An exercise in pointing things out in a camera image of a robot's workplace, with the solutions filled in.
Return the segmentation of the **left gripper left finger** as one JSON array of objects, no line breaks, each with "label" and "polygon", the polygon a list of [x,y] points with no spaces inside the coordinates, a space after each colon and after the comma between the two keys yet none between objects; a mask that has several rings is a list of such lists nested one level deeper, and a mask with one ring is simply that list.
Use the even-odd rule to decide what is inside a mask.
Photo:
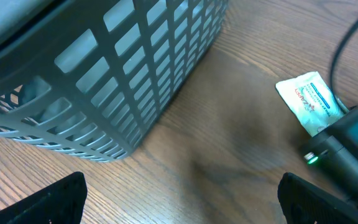
[{"label": "left gripper left finger", "polygon": [[74,172],[0,211],[0,223],[80,223],[88,189]]}]

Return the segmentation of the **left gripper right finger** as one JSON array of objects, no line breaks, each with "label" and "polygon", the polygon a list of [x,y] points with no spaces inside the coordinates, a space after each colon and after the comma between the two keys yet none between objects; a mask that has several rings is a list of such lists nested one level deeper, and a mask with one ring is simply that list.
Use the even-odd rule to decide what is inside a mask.
[{"label": "left gripper right finger", "polygon": [[358,224],[356,206],[293,173],[284,173],[278,185],[277,196],[287,223]]}]

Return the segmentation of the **teal wet wipes pack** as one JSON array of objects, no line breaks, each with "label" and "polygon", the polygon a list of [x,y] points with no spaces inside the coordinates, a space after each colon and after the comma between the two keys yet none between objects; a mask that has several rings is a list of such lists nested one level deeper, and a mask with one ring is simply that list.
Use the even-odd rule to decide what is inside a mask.
[{"label": "teal wet wipes pack", "polygon": [[278,94],[310,136],[342,118],[349,110],[318,72],[308,72],[275,85]]}]

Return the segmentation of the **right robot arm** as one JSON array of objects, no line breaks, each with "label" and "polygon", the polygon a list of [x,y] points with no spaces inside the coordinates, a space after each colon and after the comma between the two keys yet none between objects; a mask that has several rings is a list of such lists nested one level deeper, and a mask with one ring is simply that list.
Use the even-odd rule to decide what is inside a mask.
[{"label": "right robot arm", "polygon": [[358,107],[313,136],[300,152],[358,207]]}]

